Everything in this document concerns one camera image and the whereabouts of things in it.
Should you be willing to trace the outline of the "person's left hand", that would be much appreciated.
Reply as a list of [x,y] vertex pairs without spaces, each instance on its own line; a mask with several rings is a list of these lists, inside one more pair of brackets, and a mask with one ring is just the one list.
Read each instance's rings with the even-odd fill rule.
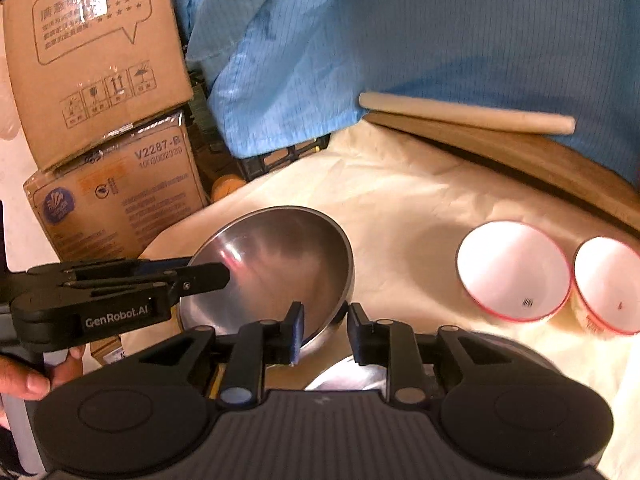
[[44,375],[8,356],[2,356],[1,393],[27,401],[41,400],[52,389],[82,375],[85,350],[85,346],[71,348],[65,361]]

